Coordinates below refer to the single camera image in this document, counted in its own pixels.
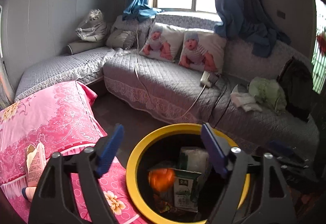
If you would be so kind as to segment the small beige carton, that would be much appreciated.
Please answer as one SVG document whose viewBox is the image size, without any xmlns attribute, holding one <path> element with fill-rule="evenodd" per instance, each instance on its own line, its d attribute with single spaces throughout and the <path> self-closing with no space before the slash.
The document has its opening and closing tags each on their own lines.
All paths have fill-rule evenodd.
<svg viewBox="0 0 326 224">
<path fill-rule="evenodd" d="M 37 146 L 29 145 L 26 149 L 26 178 L 28 187 L 36 187 L 46 167 L 45 149 L 40 142 Z"/>
</svg>

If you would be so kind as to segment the orange mandarin fruit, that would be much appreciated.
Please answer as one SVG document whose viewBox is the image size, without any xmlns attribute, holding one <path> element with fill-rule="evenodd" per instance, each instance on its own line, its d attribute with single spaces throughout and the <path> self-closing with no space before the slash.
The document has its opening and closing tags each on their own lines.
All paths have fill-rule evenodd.
<svg viewBox="0 0 326 224">
<path fill-rule="evenodd" d="M 173 187 L 175 172 L 171 168 L 159 168 L 149 171 L 149 185 L 157 193 L 163 193 Z"/>
</svg>

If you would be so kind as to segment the white barcode medicine box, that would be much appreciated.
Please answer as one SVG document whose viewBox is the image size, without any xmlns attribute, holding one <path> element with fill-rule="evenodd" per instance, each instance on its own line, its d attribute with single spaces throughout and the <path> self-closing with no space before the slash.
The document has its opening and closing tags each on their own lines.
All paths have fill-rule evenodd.
<svg viewBox="0 0 326 224">
<path fill-rule="evenodd" d="M 209 166 L 209 154 L 205 149 L 182 147 L 179 168 L 190 172 L 204 173 Z"/>
</svg>

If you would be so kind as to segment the orange snack wrapper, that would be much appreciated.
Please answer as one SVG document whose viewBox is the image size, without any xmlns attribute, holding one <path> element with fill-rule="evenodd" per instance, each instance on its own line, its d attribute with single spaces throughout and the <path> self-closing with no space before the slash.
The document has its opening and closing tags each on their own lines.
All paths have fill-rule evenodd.
<svg viewBox="0 0 326 224">
<path fill-rule="evenodd" d="M 166 212 L 175 214 L 178 211 L 169 192 L 153 194 L 153 198 L 155 208 L 160 214 Z"/>
</svg>

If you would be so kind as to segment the yellow rim trash bin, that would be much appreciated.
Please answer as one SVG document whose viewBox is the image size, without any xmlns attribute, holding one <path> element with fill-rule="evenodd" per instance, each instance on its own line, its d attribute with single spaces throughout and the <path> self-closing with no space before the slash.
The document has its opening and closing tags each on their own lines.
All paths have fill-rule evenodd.
<svg viewBox="0 0 326 224">
<path fill-rule="evenodd" d="M 200 138 L 202 126 L 172 124 L 145 136 L 127 162 L 127 190 L 152 223 L 205 223 L 226 185 Z"/>
</svg>

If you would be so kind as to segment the grey quilted corner sofa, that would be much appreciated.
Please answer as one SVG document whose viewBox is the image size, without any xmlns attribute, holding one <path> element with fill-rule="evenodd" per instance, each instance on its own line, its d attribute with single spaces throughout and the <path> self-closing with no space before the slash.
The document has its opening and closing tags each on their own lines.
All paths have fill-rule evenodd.
<svg viewBox="0 0 326 224">
<path fill-rule="evenodd" d="M 208 121 L 246 149 L 278 140 L 293 147 L 302 157 L 313 159 L 319 145 L 314 119 L 305 123 L 289 113 L 270 109 L 245 112 L 230 102 L 237 84 L 247 85 L 255 77 L 276 79 L 292 57 L 307 67 L 307 57 L 283 42 L 277 42 L 268 58 L 252 54 L 252 44 L 235 39 L 225 46 L 222 81 L 201 91 L 200 71 L 176 63 L 151 59 L 137 53 L 109 47 L 74 55 L 60 55 L 30 66 L 24 71 L 15 99 L 22 100 L 37 91 L 63 81 L 83 84 L 103 79 L 107 90 L 132 108 L 148 112 L 167 123 Z"/>
</svg>

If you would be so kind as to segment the light green cloth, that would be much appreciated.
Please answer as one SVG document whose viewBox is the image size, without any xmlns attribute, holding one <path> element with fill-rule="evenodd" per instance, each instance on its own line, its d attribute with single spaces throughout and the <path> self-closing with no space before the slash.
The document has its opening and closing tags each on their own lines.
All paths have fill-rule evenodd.
<svg viewBox="0 0 326 224">
<path fill-rule="evenodd" d="M 249 84 L 249 94 L 278 115 L 286 112 L 285 93 L 275 79 L 255 77 Z"/>
</svg>

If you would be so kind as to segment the black bag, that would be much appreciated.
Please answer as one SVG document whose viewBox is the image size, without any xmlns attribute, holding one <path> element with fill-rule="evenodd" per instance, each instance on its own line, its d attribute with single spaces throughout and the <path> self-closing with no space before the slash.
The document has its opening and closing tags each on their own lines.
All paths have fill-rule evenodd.
<svg viewBox="0 0 326 224">
<path fill-rule="evenodd" d="M 313 79 L 309 69 L 302 61 L 292 57 L 284 65 L 277 82 L 285 93 L 286 111 L 307 123 L 313 93 Z"/>
</svg>

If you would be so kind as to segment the striped grey hanging sheet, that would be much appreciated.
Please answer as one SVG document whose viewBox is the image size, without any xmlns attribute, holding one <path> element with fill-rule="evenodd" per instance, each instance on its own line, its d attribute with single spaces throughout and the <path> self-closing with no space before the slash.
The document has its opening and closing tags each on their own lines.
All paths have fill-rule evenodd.
<svg viewBox="0 0 326 224">
<path fill-rule="evenodd" d="M 11 86 L 11 83 L 8 78 L 6 65 L 4 62 L 4 50 L 3 50 L 3 33 L 2 33 L 3 24 L 1 21 L 1 65 L 0 65 L 0 105 L 1 110 L 5 109 L 14 102 L 14 89 Z"/>
</svg>

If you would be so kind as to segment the right baby print pillow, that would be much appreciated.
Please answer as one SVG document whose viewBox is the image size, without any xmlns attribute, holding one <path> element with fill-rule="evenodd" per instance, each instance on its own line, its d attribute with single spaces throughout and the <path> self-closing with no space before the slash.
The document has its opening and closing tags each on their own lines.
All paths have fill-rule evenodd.
<svg viewBox="0 0 326 224">
<path fill-rule="evenodd" d="M 185 31 L 178 64 L 197 71 L 221 73 L 227 40 L 210 30 Z"/>
</svg>

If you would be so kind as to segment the baby print pillow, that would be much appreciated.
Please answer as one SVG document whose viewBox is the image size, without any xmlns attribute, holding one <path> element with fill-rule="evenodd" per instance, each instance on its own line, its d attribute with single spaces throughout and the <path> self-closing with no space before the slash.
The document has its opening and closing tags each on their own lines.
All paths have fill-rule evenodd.
<svg viewBox="0 0 326 224">
<path fill-rule="evenodd" d="M 185 31 L 178 64 L 197 71 L 221 73 L 227 40 L 210 30 Z"/>
<path fill-rule="evenodd" d="M 174 62 L 183 44 L 186 29 L 155 22 L 140 54 L 148 58 Z"/>
</svg>

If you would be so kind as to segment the dark blue right curtain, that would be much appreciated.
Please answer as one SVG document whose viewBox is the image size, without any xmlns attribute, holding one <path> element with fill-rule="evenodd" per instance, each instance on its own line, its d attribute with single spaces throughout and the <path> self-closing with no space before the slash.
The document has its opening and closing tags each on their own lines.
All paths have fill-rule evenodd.
<svg viewBox="0 0 326 224">
<path fill-rule="evenodd" d="M 221 19 L 214 25 L 215 33 L 252 43 L 253 55 L 267 58 L 277 41 L 291 43 L 288 35 L 279 30 L 267 14 L 262 0 L 215 0 L 215 5 Z"/>
</svg>

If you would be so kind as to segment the grey bolster pillow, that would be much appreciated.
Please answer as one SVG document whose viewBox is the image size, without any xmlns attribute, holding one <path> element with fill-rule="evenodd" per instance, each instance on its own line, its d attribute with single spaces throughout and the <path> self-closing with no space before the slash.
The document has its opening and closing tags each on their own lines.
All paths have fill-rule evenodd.
<svg viewBox="0 0 326 224">
<path fill-rule="evenodd" d="M 103 41 L 101 42 L 76 41 L 76 42 L 69 43 L 67 45 L 67 48 L 70 54 L 74 55 L 103 46 L 105 46 L 105 43 Z"/>
</svg>

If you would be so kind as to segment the left baby print pillow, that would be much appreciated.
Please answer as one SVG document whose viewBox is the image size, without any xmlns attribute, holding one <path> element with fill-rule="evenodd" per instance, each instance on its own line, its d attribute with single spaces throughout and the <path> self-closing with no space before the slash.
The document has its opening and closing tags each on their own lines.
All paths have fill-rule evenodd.
<svg viewBox="0 0 326 224">
<path fill-rule="evenodd" d="M 183 44 L 186 29 L 155 22 L 140 54 L 148 58 L 174 62 Z"/>
</svg>

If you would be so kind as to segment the silver plastic bag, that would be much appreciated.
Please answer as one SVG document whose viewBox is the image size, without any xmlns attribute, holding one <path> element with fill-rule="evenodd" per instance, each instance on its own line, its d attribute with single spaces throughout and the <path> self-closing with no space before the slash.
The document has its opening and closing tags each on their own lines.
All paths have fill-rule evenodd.
<svg viewBox="0 0 326 224">
<path fill-rule="evenodd" d="M 75 30 L 77 36 L 85 42 L 100 42 L 108 32 L 103 13 L 100 9 L 92 9 Z"/>
</svg>

